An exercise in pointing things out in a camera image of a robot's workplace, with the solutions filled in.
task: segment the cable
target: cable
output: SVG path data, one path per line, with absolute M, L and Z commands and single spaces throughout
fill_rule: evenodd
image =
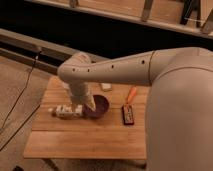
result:
M 12 108 L 10 109 L 10 111 L 8 112 L 8 114 L 6 115 L 6 117 L 5 117 L 5 119 L 4 119 L 4 122 L 3 122 L 2 126 L 1 126 L 1 129 L 0 129 L 0 134 L 2 134 L 3 129 L 4 129 L 4 126 L 5 126 L 6 122 L 7 122 L 7 119 L 9 118 L 9 116 L 10 116 L 11 113 L 12 113 L 12 111 L 13 111 L 14 108 L 16 107 L 16 105 L 17 105 L 19 99 L 21 98 L 22 94 L 23 94 L 24 91 L 26 90 L 26 88 L 27 88 L 27 86 L 28 86 L 28 83 L 29 83 L 29 80 L 30 80 L 31 73 L 32 73 L 33 69 L 35 68 L 36 62 L 37 62 L 38 57 L 39 57 L 40 54 L 41 54 L 41 51 L 36 55 L 36 57 L 35 57 L 35 59 L 34 59 L 33 65 L 32 65 L 32 67 L 31 67 L 31 69 L 30 69 L 30 71 L 29 71 L 29 73 L 28 73 L 27 81 L 26 81 L 26 83 L 25 83 L 24 88 L 23 88 L 22 91 L 20 92 L 18 98 L 16 99 L 16 101 L 14 102 Z
M 33 110 L 30 116 L 25 119 L 25 121 L 21 124 L 21 126 L 13 133 L 13 135 L 7 140 L 7 142 L 0 148 L 0 152 L 9 144 L 9 142 L 16 136 L 16 134 L 21 130 L 21 128 L 27 123 L 27 121 L 33 116 L 33 114 L 38 110 L 40 104 Z

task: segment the wooden board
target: wooden board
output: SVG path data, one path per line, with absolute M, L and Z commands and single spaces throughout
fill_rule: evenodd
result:
M 150 13 L 150 19 L 179 24 L 183 6 L 184 5 L 182 2 L 171 0 L 154 0 Z
M 140 17 L 144 0 L 78 0 L 79 6 Z
M 124 126 L 121 107 L 130 87 L 113 85 L 113 91 L 103 92 L 98 83 L 90 83 L 94 94 L 107 97 L 109 111 L 100 119 L 63 120 L 47 111 L 58 104 L 70 104 L 61 81 L 52 77 L 33 122 L 24 157 L 145 159 L 144 111 L 149 88 L 138 87 L 132 103 L 135 125 Z
M 213 10 L 213 0 L 201 0 L 200 18 L 202 24 L 205 23 L 211 10 Z

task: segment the small object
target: small object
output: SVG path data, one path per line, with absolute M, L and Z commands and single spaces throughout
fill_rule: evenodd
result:
M 137 87 L 132 86 L 131 89 L 129 90 L 129 95 L 126 100 L 126 104 L 130 104 L 132 102 L 133 98 L 136 96 L 136 94 L 137 94 Z
M 91 110 L 86 105 L 83 106 L 83 113 L 92 118 L 100 118 L 109 109 L 109 101 L 106 97 L 101 95 L 94 95 L 96 105 L 95 111 Z
M 134 125 L 133 111 L 131 105 L 122 107 L 124 125 Z
M 59 118 L 67 117 L 82 117 L 82 105 L 78 105 L 75 111 L 72 111 L 72 108 L 66 105 L 58 105 L 56 108 L 49 108 L 48 112 L 52 113 L 53 116 Z
M 101 90 L 102 91 L 111 91 L 112 85 L 110 83 L 101 83 Z

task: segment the table leg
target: table leg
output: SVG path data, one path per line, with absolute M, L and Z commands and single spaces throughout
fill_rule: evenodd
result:
M 42 159 L 42 160 L 54 171 L 60 171 L 59 168 L 55 165 L 55 163 L 51 159 Z

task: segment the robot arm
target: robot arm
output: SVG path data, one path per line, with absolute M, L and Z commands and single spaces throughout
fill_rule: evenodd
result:
M 145 113 L 149 171 L 213 170 L 211 51 L 169 49 L 94 64 L 82 56 L 75 54 L 58 70 L 73 97 L 90 94 L 85 81 L 152 85 Z

